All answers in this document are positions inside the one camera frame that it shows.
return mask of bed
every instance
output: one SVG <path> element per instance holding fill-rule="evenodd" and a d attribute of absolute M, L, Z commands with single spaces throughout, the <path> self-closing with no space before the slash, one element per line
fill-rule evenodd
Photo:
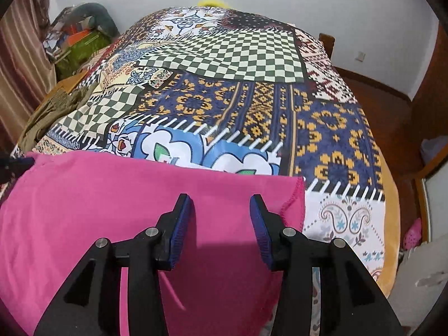
<path fill-rule="evenodd" d="M 303 176 L 303 233 L 342 237 L 389 295 L 400 244 L 396 186 L 362 108 L 311 35 L 231 9 L 164 9 L 125 32 L 78 88 L 92 84 L 86 104 L 57 120 L 34 152 Z M 319 269 L 314 287 L 317 335 Z"/>

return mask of pink cloth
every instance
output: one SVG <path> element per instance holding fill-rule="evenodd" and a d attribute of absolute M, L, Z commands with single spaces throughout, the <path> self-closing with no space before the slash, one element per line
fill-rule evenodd
<path fill-rule="evenodd" d="M 255 336 L 278 299 L 282 274 L 262 262 L 249 215 L 260 193 L 289 226 L 302 230 L 299 177 L 244 176 L 187 169 L 108 153 L 37 155 L 0 208 L 0 299 L 29 335 L 83 254 L 100 237 L 133 238 L 193 200 L 180 262 L 160 272 L 169 333 Z M 122 310 L 126 283 L 122 279 Z M 122 335 L 128 335 L 121 312 Z"/>

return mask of brown curtain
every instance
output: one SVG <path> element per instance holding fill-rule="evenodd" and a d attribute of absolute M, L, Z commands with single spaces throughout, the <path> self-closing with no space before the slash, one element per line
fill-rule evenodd
<path fill-rule="evenodd" d="M 26 121 L 56 84 L 42 47 L 49 0 L 14 0 L 0 20 L 0 151 L 10 152 Z"/>

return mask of yellow object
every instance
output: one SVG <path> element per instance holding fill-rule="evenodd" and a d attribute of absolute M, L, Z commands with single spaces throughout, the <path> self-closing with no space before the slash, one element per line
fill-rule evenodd
<path fill-rule="evenodd" d="M 376 283 L 386 297 L 392 290 L 398 268 L 398 251 L 400 249 L 400 202 L 398 190 L 393 181 L 381 151 L 382 186 L 386 196 L 386 215 L 384 218 L 384 264 Z"/>
<path fill-rule="evenodd" d="M 201 0 L 198 2 L 198 6 L 204 7 L 222 7 L 224 9 L 229 9 L 230 6 L 221 0 Z"/>

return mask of pile of clothes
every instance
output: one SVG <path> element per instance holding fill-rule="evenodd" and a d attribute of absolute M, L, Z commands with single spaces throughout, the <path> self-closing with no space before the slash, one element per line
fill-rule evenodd
<path fill-rule="evenodd" d="M 43 42 L 55 64 L 58 80 L 70 77 L 100 49 L 120 36 L 104 6 L 85 3 L 66 7 L 56 17 Z"/>

